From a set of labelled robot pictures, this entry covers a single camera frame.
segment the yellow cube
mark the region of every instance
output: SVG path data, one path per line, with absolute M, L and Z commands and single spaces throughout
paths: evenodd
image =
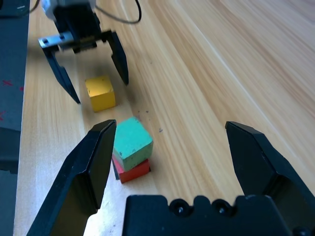
M 92 108 L 99 112 L 116 105 L 115 93 L 108 76 L 100 76 L 85 81 Z

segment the table surface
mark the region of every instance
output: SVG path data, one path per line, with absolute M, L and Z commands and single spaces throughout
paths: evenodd
M 143 20 L 116 30 L 130 75 L 123 85 L 109 45 L 58 55 L 82 102 L 62 89 L 37 42 L 56 28 L 38 9 L 30 16 L 14 233 L 30 228 L 64 159 L 96 123 L 138 116 L 152 135 L 152 171 L 121 185 L 109 175 L 102 207 L 85 235 L 121 235 L 130 194 L 196 195 L 233 203 L 242 189 L 224 129 L 227 120 L 266 134 L 315 193 L 315 25 L 306 0 L 141 1 Z M 103 1 L 137 18 L 134 1 Z M 94 113 L 88 78 L 109 75 L 117 106 Z

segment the green cube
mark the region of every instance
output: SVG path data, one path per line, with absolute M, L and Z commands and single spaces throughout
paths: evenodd
M 117 125 L 114 155 L 125 171 L 148 159 L 153 150 L 153 139 L 136 117 Z

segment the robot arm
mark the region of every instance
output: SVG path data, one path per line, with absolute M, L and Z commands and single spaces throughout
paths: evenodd
M 42 0 L 46 16 L 55 22 L 59 35 L 40 38 L 39 44 L 56 76 L 57 81 L 77 103 L 79 97 L 64 67 L 59 66 L 55 53 L 72 49 L 79 53 L 96 48 L 96 42 L 109 42 L 112 60 L 125 85 L 128 85 L 127 59 L 116 32 L 101 31 L 99 19 L 93 12 L 95 0 Z

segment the block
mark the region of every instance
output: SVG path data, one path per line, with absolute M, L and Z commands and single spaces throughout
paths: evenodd
M 153 139 L 136 117 L 117 125 L 113 153 L 125 171 L 148 159 L 153 150 Z
M 92 108 L 99 112 L 116 105 L 115 93 L 108 76 L 100 76 L 85 81 Z
M 143 176 L 147 174 L 150 171 L 150 163 L 149 160 L 146 159 L 136 167 L 132 168 L 129 171 L 124 171 L 122 166 L 120 165 L 119 161 L 116 159 L 115 155 L 113 154 L 113 161 L 114 165 L 116 167 L 117 173 L 119 175 L 121 183 L 126 183 L 128 181 L 131 181 L 135 178 L 138 178 L 140 176 Z

